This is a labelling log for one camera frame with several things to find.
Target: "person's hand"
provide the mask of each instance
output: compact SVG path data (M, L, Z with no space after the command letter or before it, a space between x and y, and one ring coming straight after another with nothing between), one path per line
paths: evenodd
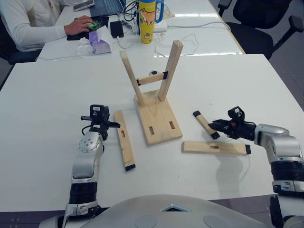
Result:
M88 25L88 23L92 23L95 25L95 22L88 16L82 16L75 19L71 24L65 25L64 29L68 36L74 36L81 32L89 32L93 28Z

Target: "office chair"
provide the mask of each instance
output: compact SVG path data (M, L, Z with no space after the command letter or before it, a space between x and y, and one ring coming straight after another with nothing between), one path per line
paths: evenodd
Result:
M0 58L9 64L35 62L41 51L19 52L13 39L8 34L0 17Z
M228 9L232 0L221 0L218 4L219 15ZM246 54L264 54L270 59L295 32L303 32L302 19L289 17L290 29L274 45L272 37L256 28L269 29L277 25L285 15L292 0L237 0L233 16L241 24L228 22L231 32Z

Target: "tissue box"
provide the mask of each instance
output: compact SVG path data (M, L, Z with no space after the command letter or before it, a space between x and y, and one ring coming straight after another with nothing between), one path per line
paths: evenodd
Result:
M90 32L89 40L95 55L112 52L112 36L106 26Z

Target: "yellow tumbler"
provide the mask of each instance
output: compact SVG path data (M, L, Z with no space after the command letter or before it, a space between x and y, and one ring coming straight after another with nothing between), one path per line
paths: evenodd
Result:
M156 19L157 5L161 4L160 16ZM162 0L139 0L139 27L141 31L142 43L152 42L154 32L154 22L159 23L162 20L164 3Z

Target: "white table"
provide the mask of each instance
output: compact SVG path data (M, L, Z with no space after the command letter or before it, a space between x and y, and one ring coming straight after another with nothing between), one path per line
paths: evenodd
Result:
M110 120L123 110L136 162L125 172L116 129L110 129L98 183L102 207L149 194L215 200L273 193L266 152L252 142L239 140L251 145L249 156L181 153L183 141L211 141L192 116L196 110L211 122L228 119L227 110L239 105L247 121L285 127L303 148L303 111L263 55L181 57L167 98L183 138L151 147L122 61L114 61L117 67L103 70L96 68L101 60L15 65L0 92L0 211L65 208L80 130L88 124L80 116L89 115L91 104L108 105ZM166 62L138 59L133 70L144 76ZM237 142L223 134L219 141Z
M170 11L173 12L176 17L166 19L168 25L180 25L180 26L191 26L191 25L202 25L214 21L222 21L218 13L215 11L213 6L208 0L192 0L190 3L185 0L166 0L166 5ZM61 13L56 25L67 25L71 23L76 17L82 15L91 16L90 10L85 9L79 12L73 12L72 7L65 7ZM117 21L118 17L110 16L109 24L111 21ZM227 30L223 24L212 24L205 28L171 28L165 33L164 38L161 38L161 43L164 45L171 45L173 40L182 39L186 35L195 34L199 47L195 51L195 56L205 55L227 55L227 54L242 54L242 50L239 44L235 41L234 37ZM156 54L157 52L168 56L170 53L170 47L160 47L156 45L155 40L159 38L154 34L154 41L151 44L143 44L140 42L140 37L134 35L132 32L126 34L125 38L121 39L121 45L123 47L133 46L129 51L131 57L161 57ZM195 41L194 36L191 35L187 40ZM196 46L192 41L185 41L185 47L182 54L193 54ZM109 58L113 56L118 57L119 51L122 50L119 47L117 40L113 39L114 46L112 54L98 55L93 57L86 57L88 59L94 58ZM76 48L79 45L79 41L67 41L67 38L62 38L52 42L48 42L40 53L40 58L37 61L45 61L45 59L54 59L61 57L59 60L67 59L83 59L76 56Z

